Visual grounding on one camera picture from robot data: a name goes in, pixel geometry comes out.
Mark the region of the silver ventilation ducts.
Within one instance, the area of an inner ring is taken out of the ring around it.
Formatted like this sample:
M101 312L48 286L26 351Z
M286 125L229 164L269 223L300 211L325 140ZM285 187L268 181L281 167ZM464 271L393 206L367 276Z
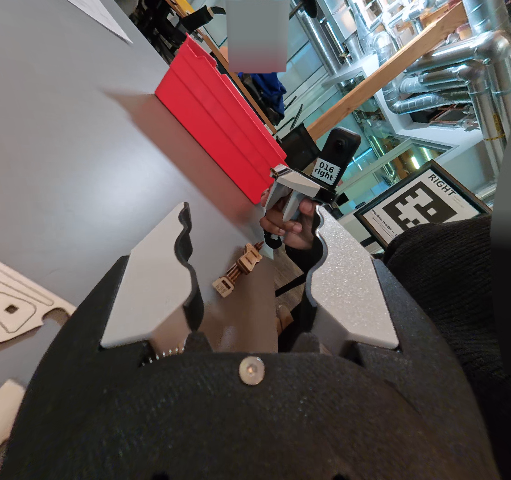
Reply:
M423 55L382 92L394 114L471 102L484 140L510 138L510 18L505 0L462 0L472 36Z

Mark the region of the black chair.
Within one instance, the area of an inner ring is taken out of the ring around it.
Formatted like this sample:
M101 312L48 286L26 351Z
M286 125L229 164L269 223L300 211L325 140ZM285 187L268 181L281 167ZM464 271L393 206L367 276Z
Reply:
M320 155L319 148L303 123L282 139L281 148L286 153L285 162L294 170L305 170Z

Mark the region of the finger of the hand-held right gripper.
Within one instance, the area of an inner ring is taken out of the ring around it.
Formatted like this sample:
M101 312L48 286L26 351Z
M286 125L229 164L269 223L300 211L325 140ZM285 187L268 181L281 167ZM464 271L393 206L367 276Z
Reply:
M270 169L274 179L270 194L281 198L288 194L287 190L295 190L300 194L313 198L320 190L320 185L302 172L288 166L275 166Z

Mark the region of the black framed sign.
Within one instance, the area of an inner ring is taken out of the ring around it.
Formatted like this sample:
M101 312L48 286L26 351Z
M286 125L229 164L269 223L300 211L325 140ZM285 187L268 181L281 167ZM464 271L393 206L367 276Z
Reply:
M435 160L430 160L359 208L354 216L386 249L395 237L418 225L454 222L491 213L491 208Z

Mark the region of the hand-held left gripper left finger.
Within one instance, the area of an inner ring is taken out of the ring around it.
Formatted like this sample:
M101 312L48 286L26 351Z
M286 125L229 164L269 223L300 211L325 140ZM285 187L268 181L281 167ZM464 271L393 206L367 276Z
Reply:
M131 250L101 346L148 342L153 349L183 349L203 319L204 303L190 238L191 212L181 202Z

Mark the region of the wooden puzzle sheet with cutouts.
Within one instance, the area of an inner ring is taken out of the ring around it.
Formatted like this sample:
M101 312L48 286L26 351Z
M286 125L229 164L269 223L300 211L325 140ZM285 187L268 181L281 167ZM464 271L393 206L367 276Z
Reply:
M39 329L54 310L70 317L76 306L1 263L1 346ZM25 384L14 366L1 366L1 445L9 439Z

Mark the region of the red storage bin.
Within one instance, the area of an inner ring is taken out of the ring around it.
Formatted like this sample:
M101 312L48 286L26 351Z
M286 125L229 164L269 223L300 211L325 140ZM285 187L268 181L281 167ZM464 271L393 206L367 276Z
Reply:
M286 153L214 58L187 35L155 96L253 203Z

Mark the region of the wooden beam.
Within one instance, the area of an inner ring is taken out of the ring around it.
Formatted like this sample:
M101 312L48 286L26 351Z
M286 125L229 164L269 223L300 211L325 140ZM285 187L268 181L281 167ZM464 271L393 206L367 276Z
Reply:
M309 125L307 132L311 139L316 142L325 133L328 133L348 114L395 79L421 56L434 49L466 21L467 15L463 4L457 3Z

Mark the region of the person's right hand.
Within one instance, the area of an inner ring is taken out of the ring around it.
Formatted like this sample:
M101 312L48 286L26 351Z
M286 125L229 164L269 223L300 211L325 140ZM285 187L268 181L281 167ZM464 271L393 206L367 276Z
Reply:
M296 220L283 221L283 208L289 198L290 195L282 197L272 208L267 209L259 224L266 232L281 237L286 246L310 249L314 240L312 224L317 203L304 198L298 207L299 215Z

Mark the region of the wooden model assembly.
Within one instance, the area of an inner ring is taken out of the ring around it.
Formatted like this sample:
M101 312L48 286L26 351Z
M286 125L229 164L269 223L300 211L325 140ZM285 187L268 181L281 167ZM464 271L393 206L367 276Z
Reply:
M254 245L247 243L243 254L236 260L235 264L230 267L225 275L212 283L213 288L222 298L228 297L233 292L236 281L242 274L250 274L261 261L262 255L259 252L264 244L264 241L257 242Z

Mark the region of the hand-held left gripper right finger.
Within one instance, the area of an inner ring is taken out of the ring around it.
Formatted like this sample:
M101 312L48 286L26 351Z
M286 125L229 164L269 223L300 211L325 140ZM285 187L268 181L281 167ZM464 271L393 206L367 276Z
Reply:
M353 343L396 349L399 340L373 257L321 206L315 226L323 252L305 283L316 309L311 332L330 354L344 354Z

